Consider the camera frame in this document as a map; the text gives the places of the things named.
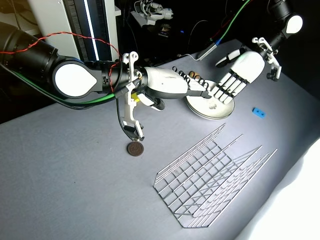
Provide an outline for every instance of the tabletop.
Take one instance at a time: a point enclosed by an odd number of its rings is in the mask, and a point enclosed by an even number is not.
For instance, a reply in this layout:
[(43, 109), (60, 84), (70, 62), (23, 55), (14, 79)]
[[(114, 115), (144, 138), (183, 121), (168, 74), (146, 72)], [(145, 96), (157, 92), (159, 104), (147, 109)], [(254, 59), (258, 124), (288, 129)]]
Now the tabletop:
[[(215, 63), (239, 48), (232, 40), (203, 61), (189, 56), (162, 65), (219, 81), (228, 67)], [(116, 103), (76, 111), (53, 104), (0, 125), (0, 239), (230, 240), (319, 137), (320, 102), (284, 74), (266, 78), (270, 66), (236, 98), (221, 120), (195, 115), (184, 99), (165, 100), (163, 112), (138, 104), (144, 153), (130, 156)], [(266, 113), (261, 119), (252, 113)], [(153, 188), (158, 171), (226, 123), (224, 145), (240, 134), (230, 154), (263, 145), (277, 153), (208, 228), (182, 228)]]

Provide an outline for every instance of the white device in background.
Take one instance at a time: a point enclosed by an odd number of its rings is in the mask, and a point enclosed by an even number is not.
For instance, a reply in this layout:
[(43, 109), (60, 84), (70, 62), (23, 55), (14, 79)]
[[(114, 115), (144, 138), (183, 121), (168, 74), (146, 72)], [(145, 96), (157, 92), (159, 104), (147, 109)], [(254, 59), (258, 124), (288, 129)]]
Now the white device in background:
[(134, 10), (131, 14), (142, 27), (143, 25), (155, 25), (157, 20), (173, 18), (171, 8), (163, 8), (162, 5), (153, 0), (141, 0), (134, 3)]

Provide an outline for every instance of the stack of plates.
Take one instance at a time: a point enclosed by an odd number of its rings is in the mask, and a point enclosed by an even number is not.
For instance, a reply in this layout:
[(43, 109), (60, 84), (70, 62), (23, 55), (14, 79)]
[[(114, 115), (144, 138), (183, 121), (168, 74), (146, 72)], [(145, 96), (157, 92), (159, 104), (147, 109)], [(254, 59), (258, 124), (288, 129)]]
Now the stack of plates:
[[(210, 90), (216, 85), (213, 81), (205, 81), (209, 84)], [(235, 108), (235, 101), (233, 99), (228, 104), (224, 104), (215, 97), (206, 99), (201, 96), (187, 96), (186, 103), (195, 114), (209, 120), (224, 119), (228, 117)]]

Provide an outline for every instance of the wire rack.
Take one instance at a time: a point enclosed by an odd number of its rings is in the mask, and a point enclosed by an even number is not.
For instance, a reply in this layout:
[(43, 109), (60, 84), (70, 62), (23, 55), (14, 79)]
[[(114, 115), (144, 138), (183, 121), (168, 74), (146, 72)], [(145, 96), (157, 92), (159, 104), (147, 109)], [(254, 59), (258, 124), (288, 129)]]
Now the wire rack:
[(225, 150), (243, 134), (221, 148), (215, 138), (224, 126), (218, 127), (155, 177), (154, 188), (184, 228), (209, 227), (277, 151), (252, 161), (261, 145), (231, 159)]

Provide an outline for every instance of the blue object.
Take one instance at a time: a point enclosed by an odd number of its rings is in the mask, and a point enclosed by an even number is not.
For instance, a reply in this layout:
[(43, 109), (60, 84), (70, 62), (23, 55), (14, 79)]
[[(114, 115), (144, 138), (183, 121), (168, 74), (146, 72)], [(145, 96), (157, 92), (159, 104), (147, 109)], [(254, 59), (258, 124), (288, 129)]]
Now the blue object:
[(256, 107), (252, 110), (252, 112), (255, 115), (257, 115), (258, 117), (262, 118), (262, 119), (264, 119), (265, 116), (266, 116), (266, 113), (264, 111), (262, 111), (262, 110), (260, 110), (259, 108), (256, 108)]

